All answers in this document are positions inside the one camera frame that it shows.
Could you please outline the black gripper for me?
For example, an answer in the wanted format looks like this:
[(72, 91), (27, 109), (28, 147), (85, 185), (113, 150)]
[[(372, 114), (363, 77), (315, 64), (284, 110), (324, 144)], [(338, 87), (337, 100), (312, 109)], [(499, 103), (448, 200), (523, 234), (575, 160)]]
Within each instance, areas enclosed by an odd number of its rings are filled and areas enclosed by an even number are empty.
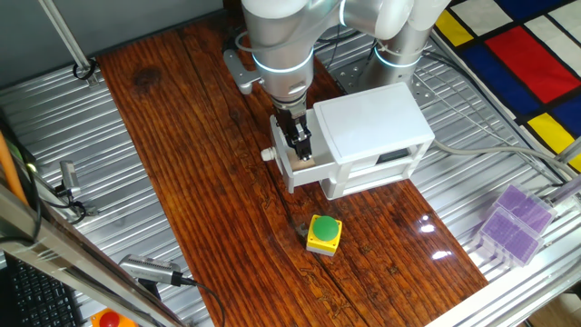
[(307, 127), (306, 109), (291, 108), (276, 110), (276, 119), (284, 132), (287, 145), (296, 151), (302, 161), (309, 161), (312, 156), (310, 147), (311, 132)]

